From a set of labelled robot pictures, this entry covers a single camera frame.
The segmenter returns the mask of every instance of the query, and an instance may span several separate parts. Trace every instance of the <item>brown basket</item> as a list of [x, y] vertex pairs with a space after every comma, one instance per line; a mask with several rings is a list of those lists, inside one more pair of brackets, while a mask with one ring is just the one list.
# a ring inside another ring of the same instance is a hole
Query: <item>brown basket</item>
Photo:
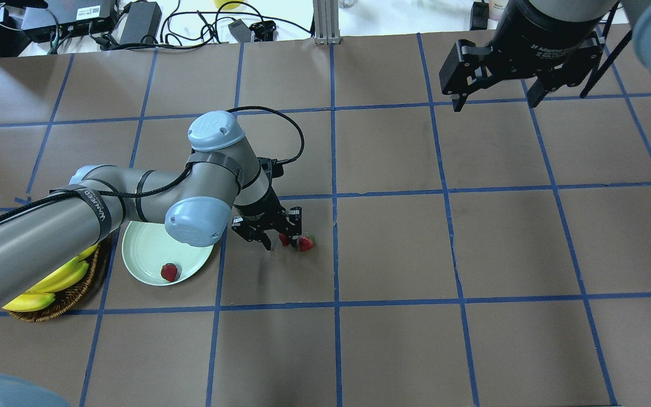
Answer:
[[54, 293], [54, 302], [44, 309], [32, 312], [7, 311], [9, 315], [24, 322], [44, 322], [55, 319], [72, 309], [77, 303], [88, 295], [96, 293], [102, 286], [104, 276], [107, 274], [109, 258], [112, 252], [112, 235], [109, 235], [88, 257], [90, 268], [82, 280], [69, 288]]

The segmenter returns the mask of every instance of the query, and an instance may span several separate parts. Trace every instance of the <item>metal post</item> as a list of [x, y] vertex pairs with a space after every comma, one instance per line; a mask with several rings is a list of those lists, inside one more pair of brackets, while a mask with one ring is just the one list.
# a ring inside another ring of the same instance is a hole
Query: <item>metal post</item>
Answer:
[[338, 0], [313, 0], [316, 44], [340, 44]]

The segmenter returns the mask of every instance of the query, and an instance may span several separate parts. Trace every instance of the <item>plate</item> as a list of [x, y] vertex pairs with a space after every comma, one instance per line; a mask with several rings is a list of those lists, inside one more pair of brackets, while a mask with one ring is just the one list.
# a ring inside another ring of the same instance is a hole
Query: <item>plate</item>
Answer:
[[[199, 248], [174, 240], [159, 223], [129, 222], [122, 237], [122, 260], [129, 273], [145, 284], [159, 287], [181, 283], [197, 273], [212, 253], [212, 246]], [[170, 283], [160, 276], [166, 263], [179, 270]]]

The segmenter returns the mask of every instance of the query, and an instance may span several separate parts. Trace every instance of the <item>robotic arm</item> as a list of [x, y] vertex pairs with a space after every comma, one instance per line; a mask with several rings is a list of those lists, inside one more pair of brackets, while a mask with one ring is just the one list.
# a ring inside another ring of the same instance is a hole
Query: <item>robotic arm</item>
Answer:
[[[510, 0], [485, 46], [459, 40], [439, 72], [441, 90], [460, 111], [468, 95], [501, 80], [536, 77], [529, 106], [596, 70], [604, 42], [594, 28], [615, 0]], [[624, 0], [637, 57], [651, 71], [651, 0]]]
[[296, 241], [301, 209], [286, 211], [271, 185], [273, 177], [282, 175], [282, 163], [258, 159], [233, 114], [212, 111], [200, 116], [189, 127], [188, 139], [192, 155], [180, 175], [87, 166], [67, 187], [0, 220], [0, 304], [126, 220], [164, 223], [176, 240], [204, 247], [220, 240], [235, 206], [241, 216], [232, 228], [246, 240], [270, 250], [264, 232], [275, 229]]

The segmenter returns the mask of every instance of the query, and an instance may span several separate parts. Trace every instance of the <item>banana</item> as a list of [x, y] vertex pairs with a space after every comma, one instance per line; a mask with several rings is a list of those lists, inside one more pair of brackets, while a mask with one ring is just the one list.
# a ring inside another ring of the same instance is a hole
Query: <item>banana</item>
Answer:
[[58, 293], [65, 288], [69, 288], [71, 285], [77, 283], [77, 281], [82, 280], [83, 276], [87, 274], [87, 270], [89, 270], [89, 268], [90, 265], [87, 263], [87, 261], [80, 261], [77, 263], [76, 271], [71, 273], [64, 280], [60, 280], [57, 284], [49, 286], [49, 289], [47, 289], [47, 291], [49, 293]]
[[85, 258], [90, 257], [90, 255], [91, 255], [92, 253], [94, 253], [95, 250], [97, 249], [97, 245], [98, 245], [98, 244], [99, 244], [99, 243], [95, 243], [95, 244], [91, 245], [90, 247], [86, 248], [84, 252], [80, 253], [80, 255], [77, 256], [77, 261], [82, 261], [82, 260], [84, 260]]
[[44, 309], [53, 302], [54, 294], [52, 293], [24, 293], [2, 308], [7, 311], [31, 312]]
[[52, 273], [46, 276], [44, 280], [34, 284], [34, 286], [27, 289], [27, 291], [32, 293], [56, 293], [56, 291], [52, 291], [51, 287], [58, 285], [62, 280], [69, 278], [72, 273], [77, 271], [78, 263], [79, 260], [77, 260], [76, 257], [67, 261], [64, 266], [52, 271]]

